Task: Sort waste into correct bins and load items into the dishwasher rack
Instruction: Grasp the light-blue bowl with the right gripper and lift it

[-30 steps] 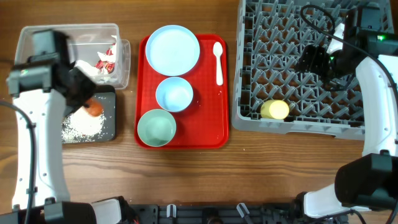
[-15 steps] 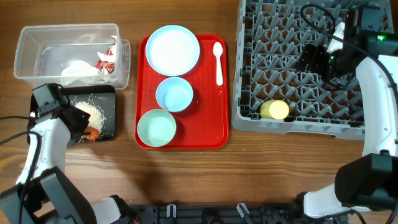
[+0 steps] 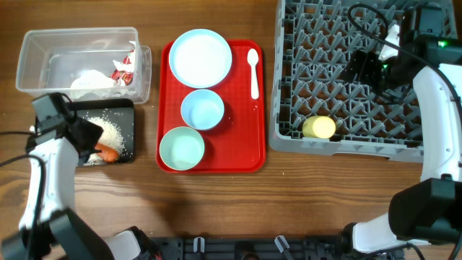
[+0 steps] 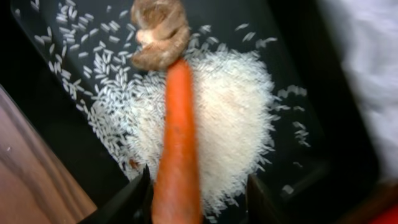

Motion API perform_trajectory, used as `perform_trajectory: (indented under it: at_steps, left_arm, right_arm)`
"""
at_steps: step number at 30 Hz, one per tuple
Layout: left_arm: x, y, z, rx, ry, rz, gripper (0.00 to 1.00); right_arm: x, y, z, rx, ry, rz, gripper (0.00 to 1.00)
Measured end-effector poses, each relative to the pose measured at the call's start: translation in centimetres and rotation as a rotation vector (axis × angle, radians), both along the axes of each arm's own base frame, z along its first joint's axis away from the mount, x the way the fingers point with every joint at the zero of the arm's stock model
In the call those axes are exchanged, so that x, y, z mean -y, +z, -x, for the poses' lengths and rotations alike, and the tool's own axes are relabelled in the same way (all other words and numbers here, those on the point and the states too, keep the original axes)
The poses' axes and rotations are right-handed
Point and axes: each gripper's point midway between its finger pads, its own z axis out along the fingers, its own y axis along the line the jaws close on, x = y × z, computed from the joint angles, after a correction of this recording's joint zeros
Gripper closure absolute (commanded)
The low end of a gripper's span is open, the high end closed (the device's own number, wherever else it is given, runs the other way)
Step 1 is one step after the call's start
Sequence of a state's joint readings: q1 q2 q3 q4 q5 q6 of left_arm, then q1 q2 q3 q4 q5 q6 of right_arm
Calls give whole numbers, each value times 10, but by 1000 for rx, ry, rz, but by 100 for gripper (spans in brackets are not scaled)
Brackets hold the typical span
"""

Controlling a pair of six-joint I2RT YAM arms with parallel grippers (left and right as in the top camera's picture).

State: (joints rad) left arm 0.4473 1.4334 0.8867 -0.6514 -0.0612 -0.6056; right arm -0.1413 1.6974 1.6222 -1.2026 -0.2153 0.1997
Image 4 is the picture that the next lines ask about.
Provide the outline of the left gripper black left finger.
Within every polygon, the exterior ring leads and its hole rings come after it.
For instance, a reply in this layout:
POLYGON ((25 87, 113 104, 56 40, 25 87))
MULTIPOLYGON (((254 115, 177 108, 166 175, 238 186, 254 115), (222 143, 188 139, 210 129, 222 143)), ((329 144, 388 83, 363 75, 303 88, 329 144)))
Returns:
POLYGON ((151 223, 152 198, 153 184, 146 166, 142 174, 78 224, 151 223))

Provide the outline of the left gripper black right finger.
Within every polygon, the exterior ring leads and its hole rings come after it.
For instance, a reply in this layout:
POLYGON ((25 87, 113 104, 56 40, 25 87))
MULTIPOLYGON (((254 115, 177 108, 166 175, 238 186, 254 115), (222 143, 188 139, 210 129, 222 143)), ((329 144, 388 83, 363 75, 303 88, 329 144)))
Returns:
POLYGON ((288 224, 282 203, 255 174, 249 174, 246 184, 248 222, 251 224, 288 224))

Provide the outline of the orange carrot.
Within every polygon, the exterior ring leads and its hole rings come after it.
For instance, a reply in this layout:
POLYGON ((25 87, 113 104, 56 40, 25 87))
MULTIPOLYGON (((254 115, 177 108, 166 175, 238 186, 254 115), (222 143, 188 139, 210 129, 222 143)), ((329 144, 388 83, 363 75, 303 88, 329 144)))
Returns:
POLYGON ((167 69, 164 149, 154 184, 153 223, 202 222, 192 75, 184 59, 167 69))

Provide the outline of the pile of white rice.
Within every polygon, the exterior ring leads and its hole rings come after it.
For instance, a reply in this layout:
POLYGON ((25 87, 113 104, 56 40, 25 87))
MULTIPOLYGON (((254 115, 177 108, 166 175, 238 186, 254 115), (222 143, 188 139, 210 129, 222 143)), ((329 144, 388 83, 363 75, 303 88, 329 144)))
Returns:
MULTIPOLYGON (((123 174, 156 177, 163 149, 165 77, 130 62, 140 50, 131 1, 13 1, 11 9, 49 70, 123 174)), ((234 223, 250 173, 269 172, 277 134, 310 147, 307 91, 284 85, 266 55, 281 42, 239 21, 190 19, 184 58, 193 70, 203 209, 209 223, 234 223)))

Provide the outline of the brown food scrap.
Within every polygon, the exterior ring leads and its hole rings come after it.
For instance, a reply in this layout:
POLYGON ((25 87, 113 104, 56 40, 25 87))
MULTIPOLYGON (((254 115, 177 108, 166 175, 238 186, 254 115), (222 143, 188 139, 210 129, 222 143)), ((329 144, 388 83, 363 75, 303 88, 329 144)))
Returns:
POLYGON ((142 46, 131 62, 140 70, 165 70, 188 45, 190 28, 181 0, 135 0, 131 22, 139 28, 136 41, 142 46))

